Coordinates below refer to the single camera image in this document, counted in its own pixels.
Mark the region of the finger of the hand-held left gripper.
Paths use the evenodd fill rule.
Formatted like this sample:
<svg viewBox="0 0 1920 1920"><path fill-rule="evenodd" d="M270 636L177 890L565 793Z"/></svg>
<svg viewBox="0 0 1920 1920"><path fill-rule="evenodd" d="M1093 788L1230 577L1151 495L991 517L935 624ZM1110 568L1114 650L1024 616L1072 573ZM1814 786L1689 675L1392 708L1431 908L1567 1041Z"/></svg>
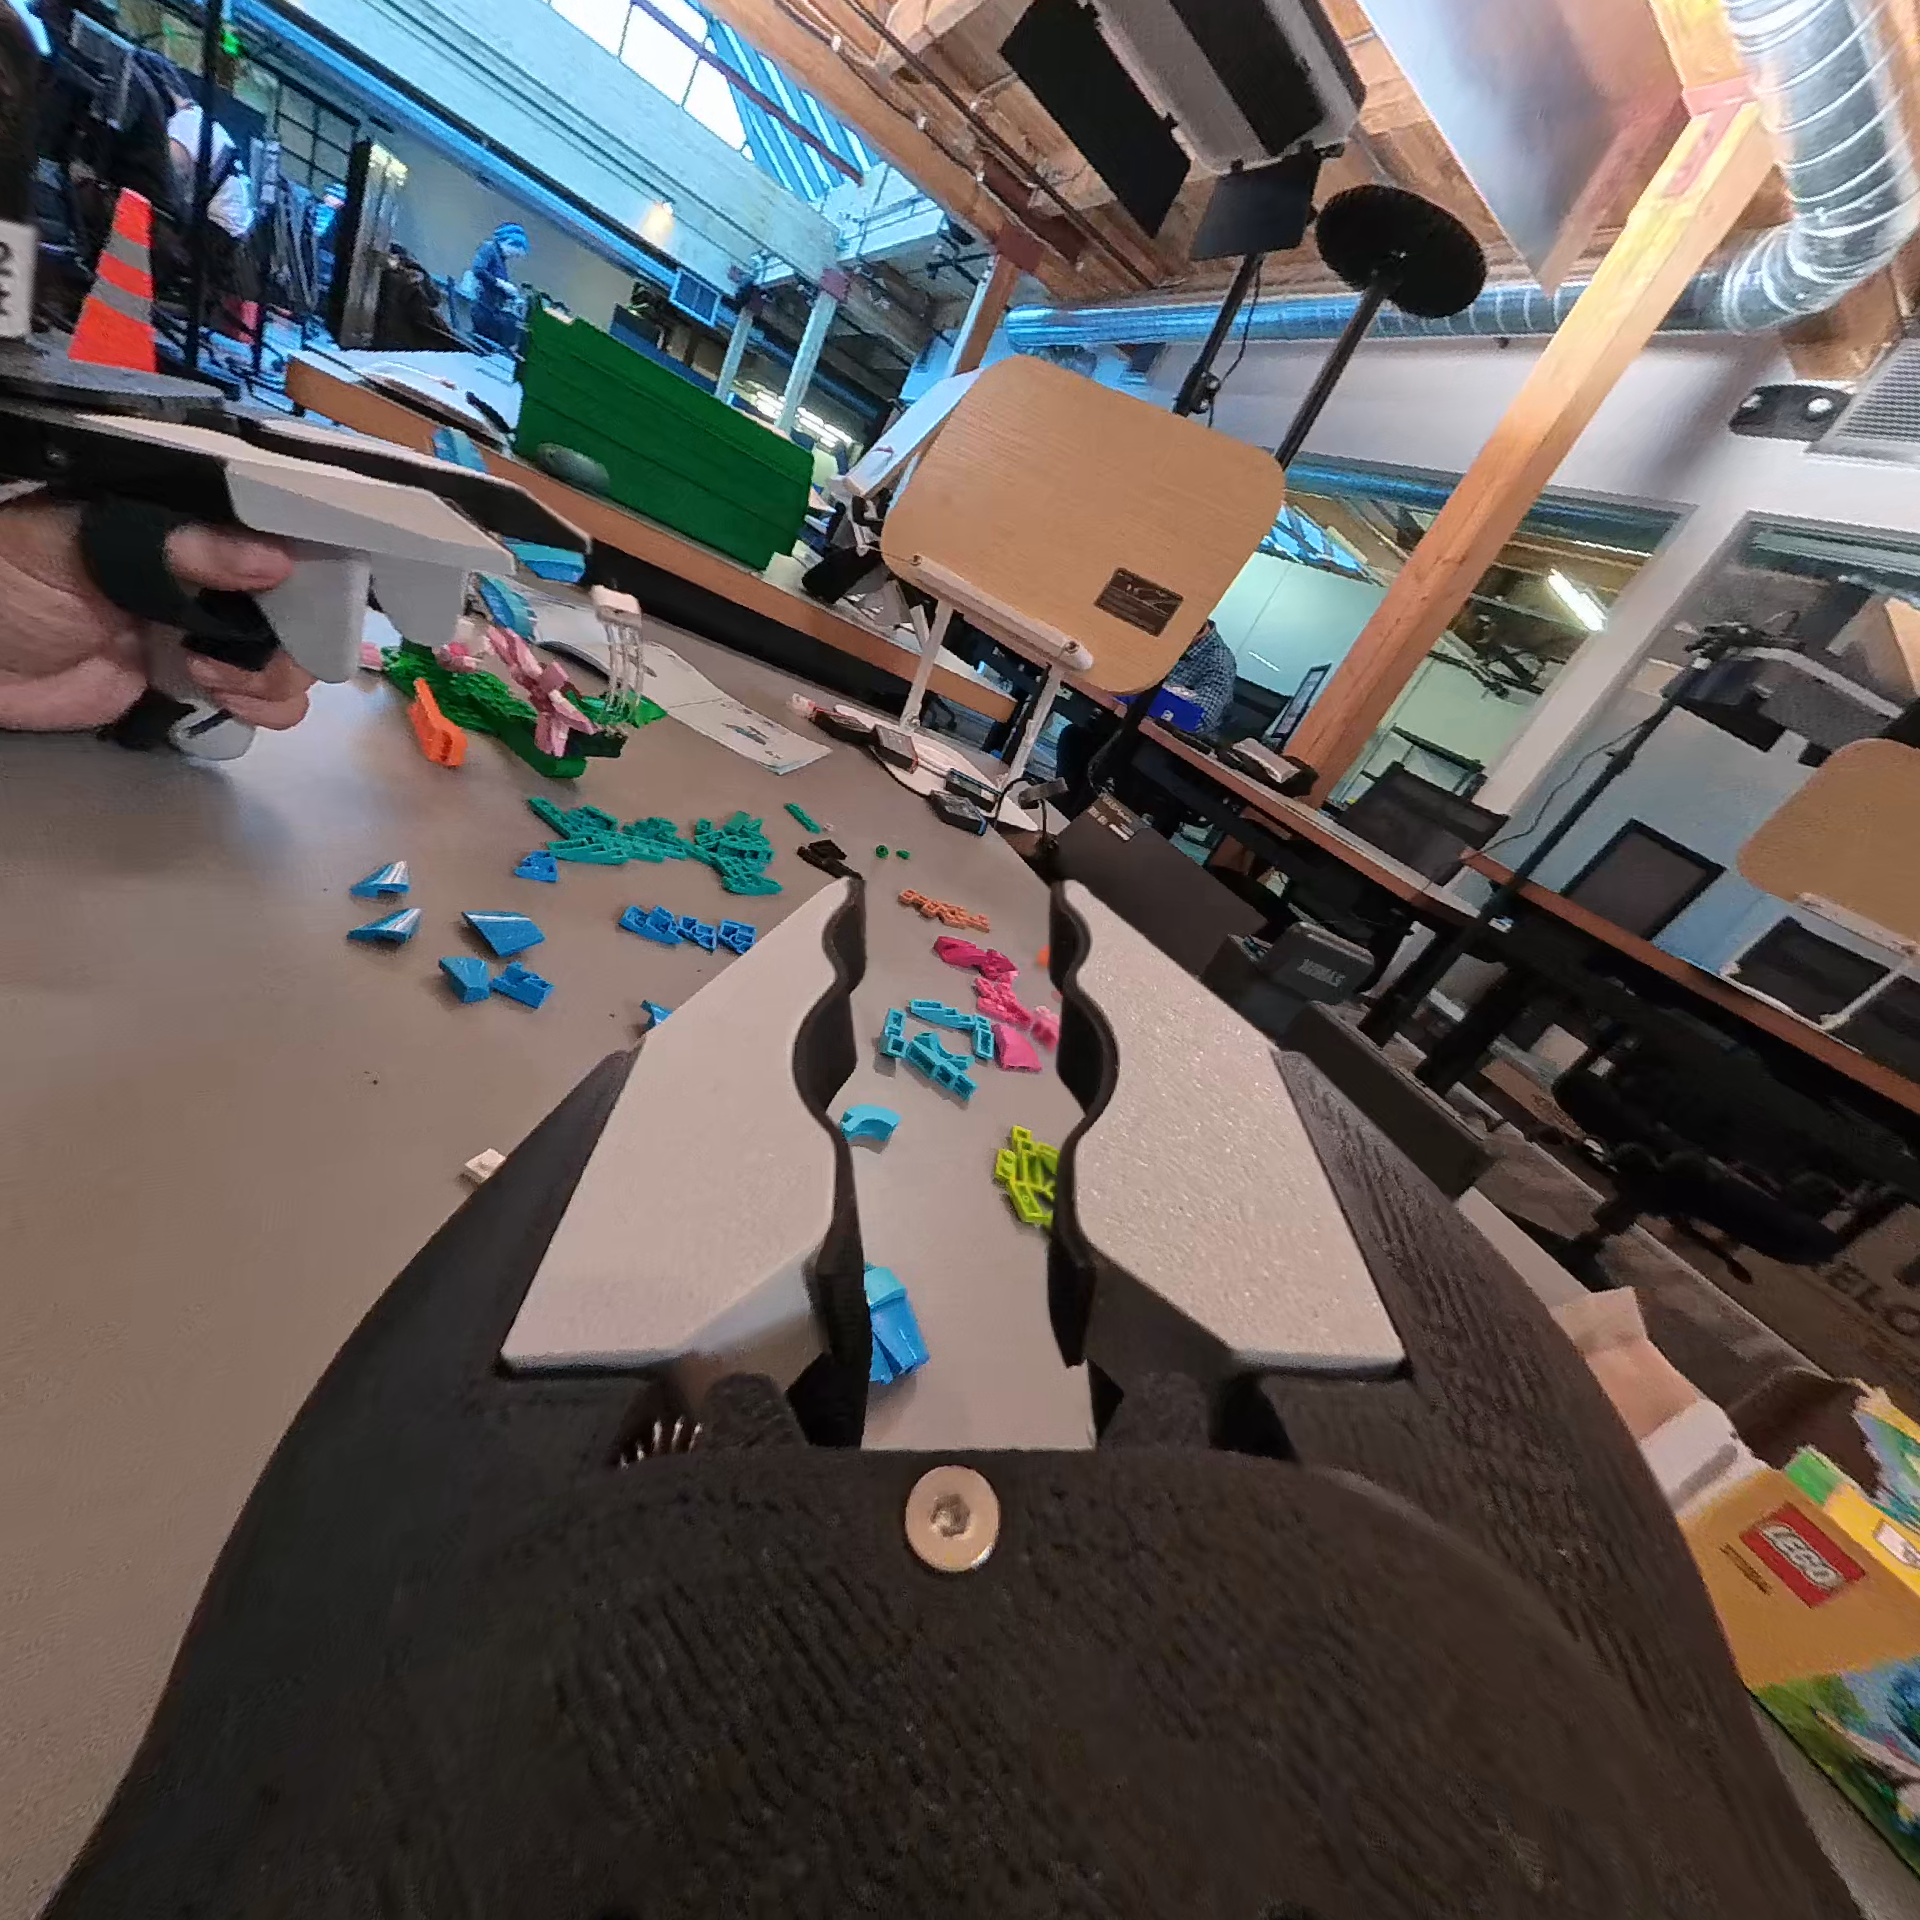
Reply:
<svg viewBox="0 0 1920 1920"><path fill-rule="evenodd" d="M590 538L581 529L512 481L385 441L268 419L241 419L239 432L225 432L130 417L64 417L69 482L133 497L197 522L239 525L224 481L224 455L239 449L265 449L424 489L505 546L529 545L578 559L590 553Z"/></svg>
<svg viewBox="0 0 1920 1920"><path fill-rule="evenodd" d="M436 651L463 620L469 579L512 568L505 545L417 488L265 449L225 452L224 481L237 523L295 555L293 573L258 603L313 682L351 679L367 602L397 636Z"/></svg>

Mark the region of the green lego plant model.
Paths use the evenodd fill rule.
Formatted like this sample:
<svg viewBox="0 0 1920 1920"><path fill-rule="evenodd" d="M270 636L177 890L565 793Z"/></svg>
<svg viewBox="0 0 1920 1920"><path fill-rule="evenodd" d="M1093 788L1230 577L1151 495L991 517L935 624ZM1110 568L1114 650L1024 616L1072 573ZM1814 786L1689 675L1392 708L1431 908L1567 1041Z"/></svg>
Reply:
<svg viewBox="0 0 1920 1920"><path fill-rule="evenodd" d="M405 719L414 682L428 682L465 741L492 739L535 776L565 785L585 778L591 761L618 759L633 735L665 720L665 708L647 695L637 724L612 724L602 715L602 695L576 690L557 663L536 659L526 645L518 653L535 671L528 684L492 672L500 661L482 659L462 642L432 651L409 641L366 641L364 667L380 672L397 693Z"/></svg>

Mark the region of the blue lego dolphin model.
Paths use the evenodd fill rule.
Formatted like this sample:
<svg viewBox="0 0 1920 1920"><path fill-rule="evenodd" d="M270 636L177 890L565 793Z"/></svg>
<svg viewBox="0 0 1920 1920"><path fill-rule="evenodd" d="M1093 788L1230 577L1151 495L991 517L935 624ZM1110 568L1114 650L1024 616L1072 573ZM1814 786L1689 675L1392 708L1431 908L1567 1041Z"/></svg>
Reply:
<svg viewBox="0 0 1920 1920"><path fill-rule="evenodd" d="M871 1316L871 1383L895 1385L927 1362L927 1344L901 1277L869 1261L864 1289Z"/></svg>

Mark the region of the pile of magenta lego pieces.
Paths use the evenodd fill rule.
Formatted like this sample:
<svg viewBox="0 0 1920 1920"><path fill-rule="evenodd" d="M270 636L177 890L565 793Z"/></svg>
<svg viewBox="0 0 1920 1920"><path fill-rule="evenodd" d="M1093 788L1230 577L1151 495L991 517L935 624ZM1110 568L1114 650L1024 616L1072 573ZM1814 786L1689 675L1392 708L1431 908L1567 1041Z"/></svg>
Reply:
<svg viewBox="0 0 1920 1920"><path fill-rule="evenodd" d="M945 932L933 952L949 969L972 979L976 1017L989 1029L994 1063L1008 1072L1041 1072L1060 1042L1058 1005L1025 1000L1016 962L999 948Z"/></svg>

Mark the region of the pile of teal lego pieces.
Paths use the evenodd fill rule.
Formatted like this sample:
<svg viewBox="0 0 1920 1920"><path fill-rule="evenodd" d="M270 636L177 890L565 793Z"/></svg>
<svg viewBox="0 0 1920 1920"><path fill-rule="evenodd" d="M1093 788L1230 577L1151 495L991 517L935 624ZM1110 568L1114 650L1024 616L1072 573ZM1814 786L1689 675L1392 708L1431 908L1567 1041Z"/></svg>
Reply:
<svg viewBox="0 0 1920 1920"><path fill-rule="evenodd" d="M698 819L679 827L666 819L621 824L599 808L565 808L546 797L528 797L526 805L546 827L544 850L565 864L618 869L694 863L729 896L780 896L784 890L773 876L776 850L761 819L742 810L721 820Z"/></svg>

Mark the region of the lego set cardboard box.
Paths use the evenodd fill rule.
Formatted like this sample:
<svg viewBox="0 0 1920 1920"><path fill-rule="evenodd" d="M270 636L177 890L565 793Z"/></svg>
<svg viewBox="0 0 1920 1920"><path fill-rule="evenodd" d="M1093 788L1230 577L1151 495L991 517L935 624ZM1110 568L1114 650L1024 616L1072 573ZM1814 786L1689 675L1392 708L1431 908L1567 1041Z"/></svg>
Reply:
<svg viewBox="0 0 1920 1920"><path fill-rule="evenodd" d="M1916 1420L1802 1360L1751 1365L1713 1402L1629 1288L1552 1319L1657 1482L1765 1725L1916 1877Z"/></svg>

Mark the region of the person's left hand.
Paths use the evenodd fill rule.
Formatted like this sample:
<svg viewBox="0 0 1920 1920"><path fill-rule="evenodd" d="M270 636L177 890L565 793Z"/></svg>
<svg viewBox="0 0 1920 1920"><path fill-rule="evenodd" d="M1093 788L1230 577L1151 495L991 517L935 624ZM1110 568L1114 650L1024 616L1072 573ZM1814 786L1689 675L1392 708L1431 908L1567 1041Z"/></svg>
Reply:
<svg viewBox="0 0 1920 1920"><path fill-rule="evenodd" d="M185 523L164 545L183 588L270 593L293 555L263 535ZM2 729L73 735L145 690L162 628L112 607L80 555L80 508L23 495L2 511Z"/></svg>

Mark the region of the grey battery charger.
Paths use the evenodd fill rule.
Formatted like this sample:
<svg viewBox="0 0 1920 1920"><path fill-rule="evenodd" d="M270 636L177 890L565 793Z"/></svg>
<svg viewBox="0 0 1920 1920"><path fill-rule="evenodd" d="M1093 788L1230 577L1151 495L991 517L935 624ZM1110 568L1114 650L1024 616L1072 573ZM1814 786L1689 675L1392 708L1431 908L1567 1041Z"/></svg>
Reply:
<svg viewBox="0 0 1920 1920"><path fill-rule="evenodd" d="M1268 1037L1279 1037L1310 1005L1353 1000L1375 971L1369 947L1310 921L1286 921L1277 937L1246 943L1253 984L1241 1012Z"/></svg>

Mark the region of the pile of blue wedge pieces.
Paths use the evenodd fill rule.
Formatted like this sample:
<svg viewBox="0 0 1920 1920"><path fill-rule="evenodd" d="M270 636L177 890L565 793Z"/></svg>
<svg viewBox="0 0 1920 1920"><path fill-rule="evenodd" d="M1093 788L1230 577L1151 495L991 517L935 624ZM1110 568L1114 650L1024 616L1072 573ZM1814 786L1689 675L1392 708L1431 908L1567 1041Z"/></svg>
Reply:
<svg viewBox="0 0 1920 1920"><path fill-rule="evenodd" d="M780 883L761 872L730 866L712 869L711 876L742 880L745 892L725 896L712 911L679 912L670 901L594 904L570 896L567 888L590 874L609 874L609 864L573 863L576 853L578 845L536 848L514 869L518 880L549 892L536 916L512 908L436 916L415 901L409 864L390 863L346 892L367 916L349 927L344 937L367 948L397 952L445 932L449 948L436 968L448 1002L498 1000L532 1012L569 986L567 968L576 957L614 957L614 986L628 995L628 1012L642 1036L698 989L698 979L687 986L665 981L661 960L690 953L694 962L712 968L745 955L759 939L759 928L745 920L748 906L781 895ZM649 986L661 984L665 1000L649 992Z"/></svg>

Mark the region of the black office chair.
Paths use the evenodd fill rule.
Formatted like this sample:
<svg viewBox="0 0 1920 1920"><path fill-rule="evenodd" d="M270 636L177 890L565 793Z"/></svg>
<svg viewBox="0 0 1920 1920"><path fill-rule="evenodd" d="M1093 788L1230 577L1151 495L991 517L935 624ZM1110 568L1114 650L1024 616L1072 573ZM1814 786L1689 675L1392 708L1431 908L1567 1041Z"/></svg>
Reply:
<svg viewBox="0 0 1920 1920"><path fill-rule="evenodd" d="M1615 1284L1601 1251L1650 1218L1751 1284L1741 1253L1821 1266L1916 1208L1916 1155L1900 1139L1760 1068L1648 1036L1609 1066L1597 1056L1558 1072L1550 1096L1609 1191L1577 1234L1526 1229L1586 1289Z"/></svg>

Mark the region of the wooden board on white stand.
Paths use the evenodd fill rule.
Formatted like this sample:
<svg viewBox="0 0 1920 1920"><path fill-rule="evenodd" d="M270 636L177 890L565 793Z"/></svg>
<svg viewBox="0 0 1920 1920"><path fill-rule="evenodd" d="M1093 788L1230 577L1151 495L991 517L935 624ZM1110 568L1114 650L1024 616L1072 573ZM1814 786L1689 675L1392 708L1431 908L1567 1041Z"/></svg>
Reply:
<svg viewBox="0 0 1920 1920"><path fill-rule="evenodd" d="M892 495L880 559L935 607L914 620L902 736L956 617L1045 667L1020 776L1064 682L1114 697L1165 679L1279 517L1286 476L1256 447L1014 354L941 379L833 491Z"/></svg>
<svg viewBox="0 0 1920 1920"><path fill-rule="evenodd" d="M1855 1019L1916 977L1918 957L1918 749L1872 736L1836 749L1740 848L1734 872L1766 896L1893 953L1894 968L1838 1012L1824 1034Z"/></svg>

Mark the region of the wooden ceiling beam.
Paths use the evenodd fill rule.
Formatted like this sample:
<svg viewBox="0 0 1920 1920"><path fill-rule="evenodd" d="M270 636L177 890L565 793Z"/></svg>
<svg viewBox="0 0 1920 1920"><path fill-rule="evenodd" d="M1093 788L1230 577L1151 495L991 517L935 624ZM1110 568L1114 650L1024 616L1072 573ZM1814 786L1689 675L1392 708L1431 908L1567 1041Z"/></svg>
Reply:
<svg viewBox="0 0 1920 1920"><path fill-rule="evenodd" d="M1694 88L1685 100L1685 132L1588 289L1290 735L1290 757L1312 770L1312 800L1365 753L1618 377L1769 176L1772 141L1746 80Z"/></svg>

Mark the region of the black overhead light panel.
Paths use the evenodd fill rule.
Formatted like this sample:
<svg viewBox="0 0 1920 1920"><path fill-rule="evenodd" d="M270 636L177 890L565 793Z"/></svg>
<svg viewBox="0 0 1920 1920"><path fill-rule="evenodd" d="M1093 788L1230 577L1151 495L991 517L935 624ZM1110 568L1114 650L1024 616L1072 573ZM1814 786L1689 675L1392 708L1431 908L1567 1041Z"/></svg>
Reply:
<svg viewBox="0 0 1920 1920"><path fill-rule="evenodd" d="M999 57L1144 235L1192 168L1192 260L1294 252L1365 80L1313 2L1033 2Z"/></svg>

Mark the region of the black round disc on stand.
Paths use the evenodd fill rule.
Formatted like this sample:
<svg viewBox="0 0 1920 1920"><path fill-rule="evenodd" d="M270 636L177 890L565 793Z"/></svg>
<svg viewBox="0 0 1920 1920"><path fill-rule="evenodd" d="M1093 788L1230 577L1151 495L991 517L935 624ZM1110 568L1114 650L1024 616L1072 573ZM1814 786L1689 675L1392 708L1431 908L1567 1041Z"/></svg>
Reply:
<svg viewBox="0 0 1920 1920"><path fill-rule="evenodd" d="M1317 212L1313 245L1357 301L1286 424L1274 449L1279 469L1302 450L1380 306L1392 305L1415 320L1448 320L1486 287L1486 253L1474 234L1453 212L1394 185L1336 192Z"/></svg>

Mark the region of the silver ventilation duct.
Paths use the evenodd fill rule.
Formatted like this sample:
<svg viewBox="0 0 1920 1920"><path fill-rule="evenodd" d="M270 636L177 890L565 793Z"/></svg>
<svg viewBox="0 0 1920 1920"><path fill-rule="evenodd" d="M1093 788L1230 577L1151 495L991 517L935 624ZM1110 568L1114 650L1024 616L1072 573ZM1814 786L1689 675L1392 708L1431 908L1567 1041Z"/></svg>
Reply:
<svg viewBox="0 0 1920 1920"><path fill-rule="evenodd" d="M1882 273L1916 239L1916 156L1894 80L1887 5L1721 5L1782 176L1789 217L1695 273L1655 333L1765 333L1826 313ZM1533 341L1581 317L1594 280L1553 291L1488 282L1448 317L1383 306L1369 341ZM1016 352L1201 346L1222 296L1081 306L1016 306L1002 322ZM1268 293L1236 313L1233 341L1329 343L1354 296Z"/></svg>

